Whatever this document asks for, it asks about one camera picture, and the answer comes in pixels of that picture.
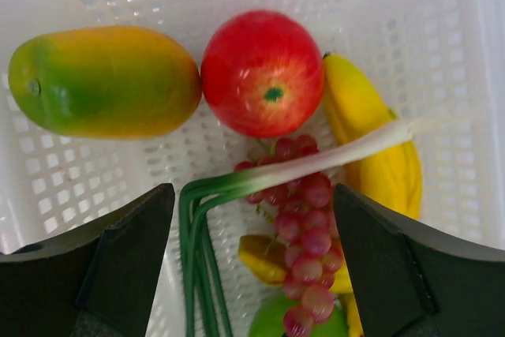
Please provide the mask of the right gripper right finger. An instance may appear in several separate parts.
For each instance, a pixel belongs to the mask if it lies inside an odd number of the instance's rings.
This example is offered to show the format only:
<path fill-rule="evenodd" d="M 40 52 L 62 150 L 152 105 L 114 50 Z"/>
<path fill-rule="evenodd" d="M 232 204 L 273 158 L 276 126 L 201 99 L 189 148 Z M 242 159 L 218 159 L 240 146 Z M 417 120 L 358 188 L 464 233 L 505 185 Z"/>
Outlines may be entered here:
<path fill-rule="evenodd" d="M 502 336 L 504 252 L 338 184 L 334 210 L 367 336 Z"/>

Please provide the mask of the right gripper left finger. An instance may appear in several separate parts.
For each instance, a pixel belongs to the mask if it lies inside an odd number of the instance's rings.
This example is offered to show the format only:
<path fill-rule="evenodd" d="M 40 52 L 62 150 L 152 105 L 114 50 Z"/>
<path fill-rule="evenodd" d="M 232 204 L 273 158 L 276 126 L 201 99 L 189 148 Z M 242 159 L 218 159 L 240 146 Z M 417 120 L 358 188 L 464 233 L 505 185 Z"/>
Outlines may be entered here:
<path fill-rule="evenodd" d="M 143 336 L 174 210 L 156 186 L 116 211 L 1 256 L 3 336 Z"/>

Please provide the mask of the purple grape bunch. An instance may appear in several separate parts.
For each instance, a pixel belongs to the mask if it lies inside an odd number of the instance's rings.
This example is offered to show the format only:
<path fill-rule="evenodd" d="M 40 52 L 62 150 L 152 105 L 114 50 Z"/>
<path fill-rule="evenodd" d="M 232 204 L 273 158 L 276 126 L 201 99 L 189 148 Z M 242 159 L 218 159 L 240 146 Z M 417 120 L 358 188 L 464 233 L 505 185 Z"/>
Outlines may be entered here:
<path fill-rule="evenodd" d="M 271 238 L 286 247 L 287 274 L 280 287 L 295 305 L 284 313 L 281 336 L 311 336 L 314 325 L 327 322 L 334 311 L 331 287 L 342 256 L 332 245 L 338 231 L 331 192 L 328 176 L 316 172 L 245 196 L 273 223 Z"/>

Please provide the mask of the red apple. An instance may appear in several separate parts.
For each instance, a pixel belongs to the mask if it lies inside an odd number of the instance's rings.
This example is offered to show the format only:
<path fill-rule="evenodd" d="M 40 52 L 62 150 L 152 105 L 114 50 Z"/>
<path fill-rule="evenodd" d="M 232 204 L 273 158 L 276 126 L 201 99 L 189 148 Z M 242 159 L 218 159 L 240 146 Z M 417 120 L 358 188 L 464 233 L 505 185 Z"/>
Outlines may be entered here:
<path fill-rule="evenodd" d="M 296 131 L 315 112 L 324 90 L 314 38 L 295 20 L 267 9 L 222 24 L 206 46 L 200 76 L 213 114 L 248 137 Z"/>

